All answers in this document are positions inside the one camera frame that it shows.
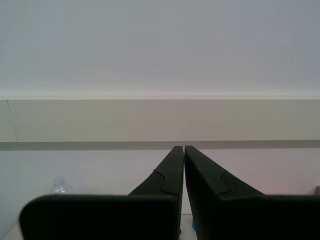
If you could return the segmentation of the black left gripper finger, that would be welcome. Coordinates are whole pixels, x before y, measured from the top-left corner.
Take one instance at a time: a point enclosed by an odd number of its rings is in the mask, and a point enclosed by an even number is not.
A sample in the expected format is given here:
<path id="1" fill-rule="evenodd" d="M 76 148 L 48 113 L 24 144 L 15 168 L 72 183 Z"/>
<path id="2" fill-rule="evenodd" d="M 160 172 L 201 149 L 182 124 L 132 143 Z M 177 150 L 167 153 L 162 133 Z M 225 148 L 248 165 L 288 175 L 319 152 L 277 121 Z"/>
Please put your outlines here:
<path id="1" fill-rule="evenodd" d="M 320 198 L 266 195 L 193 146 L 184 149 L 186 188 L 199 240 L 317 240 Z"/>
<path id="2" fill-rule="evenodd" d="M 184 150 L 175 146 L 128 195 L 50 194 L 25 205 L 25 240 L 177 240 Z"/>

